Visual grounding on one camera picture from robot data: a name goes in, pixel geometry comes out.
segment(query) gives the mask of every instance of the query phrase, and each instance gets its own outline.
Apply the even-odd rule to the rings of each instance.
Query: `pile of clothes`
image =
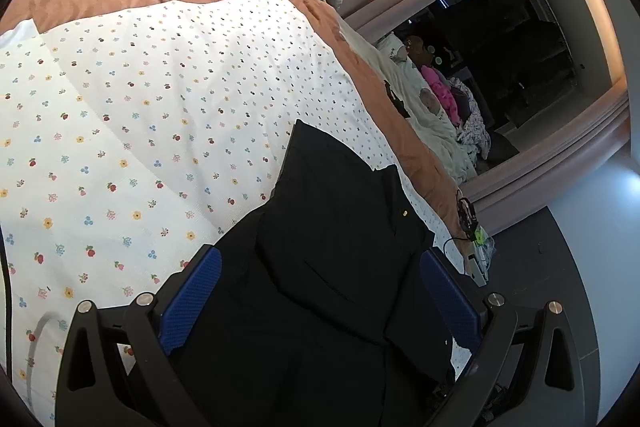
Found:
[[[457,142],[463,146],[474,165],[478,155],[486,160],[491,149],[491,137],[471,90],[459,78],[446,78],[431,66],[433,55],[424,47],[420,37],[407,37],[405,46],[429,87],[421,90],[420,99],[430,110],[437,110],[438,106],[443,108],[456,129]]]
[[[420,141],[442,162],[447,174],[462,184],[474,178],[476,168],[469,155],[467,146],[458,140],[458,131],[453,126],[446,111],[424,81],[420,70],[408,58],[402,41],[393,33],[376,43],[370,50],[359,50],[360,56],[368,58],[369,64],[378,68],[391,94],[389,98],[396,109],[415,131]]]

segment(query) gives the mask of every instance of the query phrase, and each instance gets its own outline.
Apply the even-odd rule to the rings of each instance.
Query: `pink clothing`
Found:
[[[438,74],[431,68],[423,66],[420,68],[420,73],[422,73],[422,77],[427,81],[429,87],[431,87],[433,94],[447,113],[451,123],[458,127],[462,122],[458,115],[458,105],[456,104],[456,100],[453,98],[450,90],[444,86],[438,78]]]

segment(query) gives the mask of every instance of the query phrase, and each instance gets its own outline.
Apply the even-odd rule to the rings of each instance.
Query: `black cable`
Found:
[[[445,247],[447,246],[447,243],[448,243],[449,241],[453,241],[454,239],[457,239],[457,240],[459,240],[459,241],[469,241],[469,242],[471,241],[468,237],[449,237],[449,238],[444,242],[444,245],[442,245],[442,253],[443,253],[443,254],[445,254],[445,255],[447,254],[447,252],[444,250],[444,249],[445,249]]]
[[[11,302],[11,279],[9,274],[9,261],[6,258],[6,250],[4,249],[4,235],[0,227],[0,265],[2,266],[2,278],[4,279],[4,302],[6,315],[6,377],[10,383],[14,382],[14,371],[12,369],[11,355],[11,330],[12,330],[12,302]]]

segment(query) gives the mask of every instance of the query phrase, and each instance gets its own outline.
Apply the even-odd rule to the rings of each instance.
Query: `patterned fabric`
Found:
[[[466,94],[469,99],[469,109],[471,115],[462,126],[462,130],[458,134],[457,140],[463,145],[475,145],[480,150],[480,154],[483,160],[486,160],[491,149],[491,137],[484,126],[484,120],[480,114],[480,108],[478,102],[474,98],[471,90],[465,86],[459,78],[453,77],[449,79],[452,87],[457,87],[463,93]]]
[[[297,118],[371,168],[398,165],[332,50],[287,0],[174,1],[71,22],[2,50],[0,70],[14,382],[44,425],[78,302],[124,305],[155,291],[263,204]],[[445,225],[401,180],[442,247]],[[454,245],[447,252],[462,271]],[[458,374],[467,360],[454,348]]]

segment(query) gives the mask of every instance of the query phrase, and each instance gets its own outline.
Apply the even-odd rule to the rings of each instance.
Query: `black clothing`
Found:
[[[385,89],[386,89],[386,95],[389,97],[389,100],[391,100],[391,103],[394,105],[396,110],[398,110],[398,113],[400,113],[400,116],[402,116],[402,118],[411,118],[411,115],[404,108],[404,102],[396,96],[396,94],[392,91],[391,86],[389,86],[389,83],[386,80],[385,80]]]
[[[491,149],[489,149],[486,162],[490,168],[493,169],[520,153],[516,146],[514,146],[509,139],[505,138],[502,134],[495,131],[489,131],[489,136],[491,137]]]
[[[213,425],[420,426],[451,336],[418,272],[433,233],[396,166],[296,122],[274,194],[223,264],[177,374]]]

